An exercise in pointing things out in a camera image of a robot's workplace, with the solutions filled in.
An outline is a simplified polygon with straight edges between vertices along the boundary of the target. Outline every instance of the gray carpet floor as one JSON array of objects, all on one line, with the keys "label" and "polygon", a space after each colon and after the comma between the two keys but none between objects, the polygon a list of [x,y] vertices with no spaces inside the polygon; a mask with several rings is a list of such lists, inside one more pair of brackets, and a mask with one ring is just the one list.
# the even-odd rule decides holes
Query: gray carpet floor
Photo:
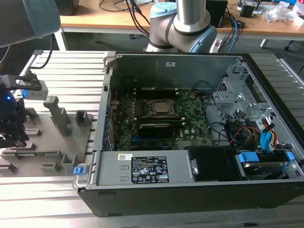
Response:
[{"label": "gray carpet floor", "polygon": [[[148,44],[148,39],[141,35],[135,35],[130,39],[128,34],[99,34],[100,41],[93,41],[92,33],[65,33],[69,50],[115,50],[115,51],[142,51]],[[232,53],[275,53],[283,57],[287,63],[298,71],[304,64],[304,42],[290,46],[289,51],[284,51],[288,41],[270,40],[266,48],[260,48],[262,40],[240,38],[235,44]],[[3,69],[0,74],[19,74],[31,54],[36,49],[49,50],[49,37],[34,39],[13,45]],[[54,43],[54,50],[58,50],[57,43]],[[0,49],[0,57],[3,56],[5,48]]]}]

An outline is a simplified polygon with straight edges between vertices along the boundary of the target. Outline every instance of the regulatory label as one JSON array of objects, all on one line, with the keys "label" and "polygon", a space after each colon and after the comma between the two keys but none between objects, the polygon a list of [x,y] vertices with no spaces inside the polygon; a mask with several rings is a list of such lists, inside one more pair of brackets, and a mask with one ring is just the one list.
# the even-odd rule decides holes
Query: regulatory label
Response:
[{"label": "regulatory label", "polygon": [[166,156],[132,157],[133,184],[152,184],[169,182]]},{"label": "regulatory label", "polygon": [[166,62],[166,67],[175,67],[175,62]]},{"label": "regulatory label", "polygon": [[120,153],[118,155],[118,160],[131,160],[132,154],[131,153]]}]

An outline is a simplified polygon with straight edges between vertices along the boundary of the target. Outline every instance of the white cable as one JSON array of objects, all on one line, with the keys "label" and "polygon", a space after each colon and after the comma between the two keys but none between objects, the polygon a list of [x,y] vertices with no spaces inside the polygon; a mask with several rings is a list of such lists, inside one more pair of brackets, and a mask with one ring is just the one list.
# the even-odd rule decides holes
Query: white cable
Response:
[{"label": "white cable", "polygon": [[2,63],[5,60],[6,56],[8,55],[9,50],[10,50],[10,45],[9,45],[8,49],[6,50],[6,52],[5,52],[2,60],[0,61],[0,63]]}]

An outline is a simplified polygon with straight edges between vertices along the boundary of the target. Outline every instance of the desk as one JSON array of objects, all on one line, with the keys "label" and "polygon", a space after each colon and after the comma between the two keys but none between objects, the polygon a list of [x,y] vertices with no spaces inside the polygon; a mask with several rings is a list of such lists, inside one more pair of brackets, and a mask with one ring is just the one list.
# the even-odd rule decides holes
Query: desk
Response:
[{"label": "desk", "polygon": [[[139,34],[130,13],[126,12],[108,12],[99,8],[100,0],[80,0],[79,6],[74,16],[61,16],[61,29],[55,36],[60,50],[67,50],[67,43],[64,32],[90,32],[90,33],[123,33]],[[228,0],[228,8],[238,0]],[[117,6],[125,8],[125,3],[119,3]],[[151,4],[141,7],[143,14],[149,18]],[[114,10],[110,2],[103,4],[106,9]],[[230,9],[230,12],[239,17],[239,12]],[[138,14],[140,24],[149,29],[147,22]],[[292,21],[271,22],[268,23],[262,15],[252,18],[238,18],[246,23],[242,31],[242,38],[254,39],[276,39],[276,40],[304,40],[304,27],[296,27]],[[224,37],[231,31],[231,24],[224,20],[222,27],[218,28],[218,38]]]}]

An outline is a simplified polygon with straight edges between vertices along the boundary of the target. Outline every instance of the blue drive bracket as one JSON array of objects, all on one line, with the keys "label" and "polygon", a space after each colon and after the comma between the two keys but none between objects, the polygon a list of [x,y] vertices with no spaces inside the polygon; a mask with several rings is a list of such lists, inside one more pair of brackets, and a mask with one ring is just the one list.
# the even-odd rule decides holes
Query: blue drive bracket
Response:
[{"label": "blue drive bracket", "polygon": [[260,161],[256,152],[242,152],[241,154],[238,155],[238,158],[241,163]]},{"label": "blue drive bracket", "polygon": [[294,156],[294,154],[291,151],[287,152],[286,155],[287,155],[289,161],[292,161],[292,160],[295,159],[295,156]]},{"label": "blue drive bracket", "polygon": [[85,175],[86,174],[86,167],[75,167],[74,168],[74,175]]},{"label": "blue drive bracket", "polygon": [[261,139],[260,139],[260,144],[261,148],[266,151],[266,153],[271,153],[269,149],[269,145],[271,142],[271,133],[270,132],[262,132],[261,134]]}]

